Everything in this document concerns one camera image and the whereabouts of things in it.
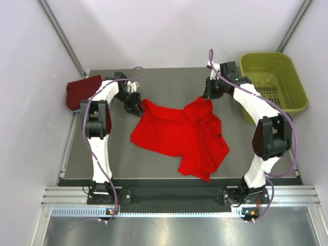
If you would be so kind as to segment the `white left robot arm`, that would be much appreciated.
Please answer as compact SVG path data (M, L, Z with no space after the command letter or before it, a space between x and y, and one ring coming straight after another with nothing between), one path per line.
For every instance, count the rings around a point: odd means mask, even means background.
M117 98L127 113L142 116L138 80L116 72L114 77L99 79L96 88L80 102L83 139L92 156L93 176L88 204L118 205L118 195L112 181L108 140L112 130L109 104Z

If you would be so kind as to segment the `red t shirt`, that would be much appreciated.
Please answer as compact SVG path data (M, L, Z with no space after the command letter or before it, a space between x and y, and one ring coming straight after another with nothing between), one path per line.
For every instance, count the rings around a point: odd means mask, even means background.
M183 109L158 106L149 99L141 104L144 115L131 134L131 142L146 150L181 157L179 173L209 182L230 151L212 101L198 97Z

